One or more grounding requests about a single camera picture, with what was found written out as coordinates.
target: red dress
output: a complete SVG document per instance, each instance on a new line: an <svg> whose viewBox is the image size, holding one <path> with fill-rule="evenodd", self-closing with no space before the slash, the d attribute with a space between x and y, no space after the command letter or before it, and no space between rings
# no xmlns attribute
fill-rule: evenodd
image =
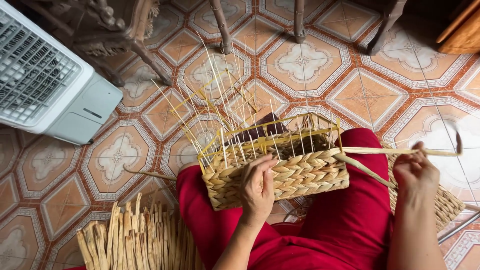
<svg viewBox="0 0 480 270"><path fill-rule="evenodd" d="M342 133L345 147L381 145L365 128ZM388 179L385 154L347 154ZM393 228L387 187L347 165L350 186L317 195L298 236L281 236L265 223L250 253L248 269L385 269ZM235 230L241 208L214 211L200 166L177 179L180 213L207 270L213 268Z"/></svg>

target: tiled floor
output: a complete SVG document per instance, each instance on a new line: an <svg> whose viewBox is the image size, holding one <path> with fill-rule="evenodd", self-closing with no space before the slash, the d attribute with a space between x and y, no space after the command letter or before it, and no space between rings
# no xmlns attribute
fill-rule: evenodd
<svg viewBox="0 0 480 270"><path fill-rule="evenodd" d="M115 200L169 184L133 175L123 166L175 175L182 164L195 160L167 99L176 106L186 93L212 79L201 39L214 55L216 70L228 67L242 79L259 118L272 110L280 117L308 111L327 118L332 114L342 119L343 129L367 127L397 147L423 140L428 148L447 151L454 151L451 126L456 124L465 154L431 159L442 171L444 187L470 204L480 201L478 55L438 53L426 24L417 24L415 31L396 24L377 55L360 54L380 15L348 1L309 1L308 35L301 45L292 38L293 0L222 1L222 8L234 43L226 57L213 49L220 35L206 1L162 5L146 43L171 75L172 87L157 89L149 80L157 75L132 53L109 58L126 81L124 99L92 145L78 147L0 129L0 269L59 270L81 264L77 228L107 219ZM219 80L230 86L227 76ZM238 93L228 92L222 101L216 83L205 93L241 122L245 108L239 108ZM197 118L205 100L195 96L193 101L178 112L184 121L193 118L195 135L205 142L218 120ZM156 198L170 208L177 203L174 188ZM301 219L287 213L303 203L304 198L280 201L268 221ZM469 214L462 213L458 221ZM477 269L480 221L442 244L442 251L449 269Z"/></svg>

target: wicker material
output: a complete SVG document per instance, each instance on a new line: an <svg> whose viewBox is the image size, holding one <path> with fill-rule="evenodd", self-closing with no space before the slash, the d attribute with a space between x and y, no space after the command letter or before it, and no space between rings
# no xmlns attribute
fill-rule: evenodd
<svg viewBox="0 0 480 270"><path fill-rule="evenodd" d="M309 129L301 130L303 134L309 131ZM292 136L298 133L300 131L297 130L292 133ZM289 138L290 134L284 132L274 135L274 137L275 139ZM215 210L241 206L238 189L243 167L260 158L264 153L272 153L274 156L280 155L281 161L272 168L276 200L348 187L348 172L345 163L332 157L339 150L338 148L329 150L327 146L328 137L325 134L313 135L312 140L310 140L310 137L302 139L305 152L307 150L311 152L311 141L314 142L315 150L322 149L305 155L299 155L303 153L302 142L299 138L279 142L276 148L269 146L262 149L261 142L271 140L272 136L255 139L253 141L254 148L252 148L251 142L246 142L242 144L243 154L237 145L234 145L234 149L229 146L226 151L227 169L225 169L224 154L214 155L210 165L205 168L205 174L202 175L202 178L205 181L208 196Z"/></svg>
<svg viewBox="0 0 480 270"><path fill-rule="evenodd" d="M382 142L383 148L391 148L387 143ZM393 177L393 164L398 157L398 154L391 154L387 155L388 159L388 176L389 181L394 183L395 186L398 186L395 178ZM392 189L388 188L388 193L390 194L390 208L392 212L395 214L395 206L396 206L396 197L397 192ZM463 209L465 208L465 204L458 200L455 196L453 196L450 192L448 192L444 187L441 185L438 186L437 195L435 196L435 215L437 218L437 232L441 231L445 226L452 221Z"/></svg>

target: air cooler grille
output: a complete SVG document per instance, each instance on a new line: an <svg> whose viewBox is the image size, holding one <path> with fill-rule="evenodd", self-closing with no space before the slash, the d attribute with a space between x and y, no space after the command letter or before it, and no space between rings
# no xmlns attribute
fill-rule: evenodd
<svg viewBox="0 0 480 270"><path fill-rule="evenodd" d="M0 10L0 115L32 119L80 69L72 59Z"/></svg>

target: wooden chair leg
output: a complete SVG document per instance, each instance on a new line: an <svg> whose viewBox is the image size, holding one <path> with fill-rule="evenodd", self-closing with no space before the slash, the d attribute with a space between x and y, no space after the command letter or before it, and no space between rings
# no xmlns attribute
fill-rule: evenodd
<svg viewBox="0 0 480 270"><path fill-rule="evenodd" d="M223 14L222 6L220 0L210 0L210 8L213 11L213 14L216 19L216 24L218 25L218 30L222 35L222 42L220 43L220 49L223 50L224 54L230 53L230 46L232 44L232 37L228 31L227 21L225 20L225 15Z"/></svg>
<svg viewBox="0 0 480 270"><path fill-rule="evenodd" d="M375 55L382 48L384 41L387 37L388 31L392 28L393 24L402 15L403 7L407 0L392 0L384 11L384 20L378 28L377 34L368 43L367 54Z"/></svg>
<svg viewBox="0 0 480 270"><path fill-rule="evenodd" d="M121 78L120 74L116 72L106 61L104 57L100 56L92 56L86 54L84 51L76 49L75 47L72 48L73 52L75 52L78 56L80 56L83 60L88 62L92 66L101 67L105 72L108 73L110 76L110 81L116 87L125 86L125 82Z"/></svg>
<svg viewBox="0 0 480 270"><path fill-rule="evenodd" d="M147 50L145 44L141 40L135 40L132 42L132 51L138 54L145 64L152 67L152 69L158 74L160 79L162 79L163 84L171 86L173 84L172 78L165 72L165 70L155 61L153 54Z"/></svg>
<svg viewBox="0 0 480 270"><path fill-rule="evenodd" d="M307 33L303 27L303 9L305 8L305 0L295 0L295 14L293 17L293 34L298 44L305 41Z"/></svg>

